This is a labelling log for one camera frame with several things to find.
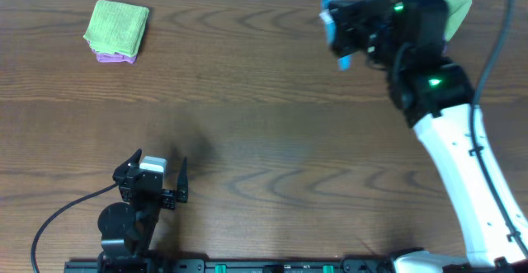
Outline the blue microfiber cloth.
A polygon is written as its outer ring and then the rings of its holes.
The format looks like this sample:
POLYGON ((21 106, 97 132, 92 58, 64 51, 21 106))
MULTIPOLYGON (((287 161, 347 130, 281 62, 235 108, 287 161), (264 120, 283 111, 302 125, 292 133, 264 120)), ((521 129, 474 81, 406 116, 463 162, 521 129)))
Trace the blue microfiber cloth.
MULTIPOLYGON (((337 37, 337 27, 336 23, 331 16, 329 10, 329 4, 332 0, 322 0, 321 1, 321 12, 319 13, 319 18, 324 25, 325 39, 327 47, 333 52, 332 45, 334 40, 337 37)), ((351 55, 341 56, 336 54, 337 57, 337 66, 340 71, 348 70, 351 67, 351 55)))

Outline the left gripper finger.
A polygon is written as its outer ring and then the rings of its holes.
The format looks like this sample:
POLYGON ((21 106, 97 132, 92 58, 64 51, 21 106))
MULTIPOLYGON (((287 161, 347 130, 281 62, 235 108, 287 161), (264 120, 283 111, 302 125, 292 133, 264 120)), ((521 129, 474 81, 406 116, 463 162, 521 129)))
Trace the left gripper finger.
POLYGON ((121 165, 119 165, 114 170, 114 172, 112 174, 112 179, 116 183, 121 182, 124 178, 126 178, 128 171, 132 167, 139 165, 139 161, 141 159, 141 156, 142 156, 142 149, 139 148, 132 154, 132 156, 130 158, 128 158, 127 160, 122 162, 121 165))
POLYGON ((188 201, 188 192, 187 158, 184 158, 177 178, 177 202, 186 203, 188 201))

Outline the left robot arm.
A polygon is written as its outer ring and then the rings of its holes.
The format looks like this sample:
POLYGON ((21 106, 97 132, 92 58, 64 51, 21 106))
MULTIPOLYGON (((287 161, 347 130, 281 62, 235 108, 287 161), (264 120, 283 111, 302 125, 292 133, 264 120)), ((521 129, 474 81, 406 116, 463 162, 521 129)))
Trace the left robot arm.
POLYGON ((171 272, 172 262, 149 248, 159 215, 186 203, 189 195, 187 160, 181 163, 174 190, 163 187, 167 161, 137 150, 119 165, 112 179, 122 201, 99 215, 102 253, 99 272, 171 272))

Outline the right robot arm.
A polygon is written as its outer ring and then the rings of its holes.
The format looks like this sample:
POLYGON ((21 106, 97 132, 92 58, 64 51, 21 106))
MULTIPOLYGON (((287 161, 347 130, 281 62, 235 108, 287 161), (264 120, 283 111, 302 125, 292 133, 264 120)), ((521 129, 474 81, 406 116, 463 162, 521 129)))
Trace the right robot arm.
POLYGON ((386 72, 389 97, 422 143, 454 207, 464 257, 394 253, 392 272, 524 272, 527 220, 502 174, 479 106, 483 85, 446 56, 471 0, 322 0, 320 18, 340 69, 363 52, 386 72))

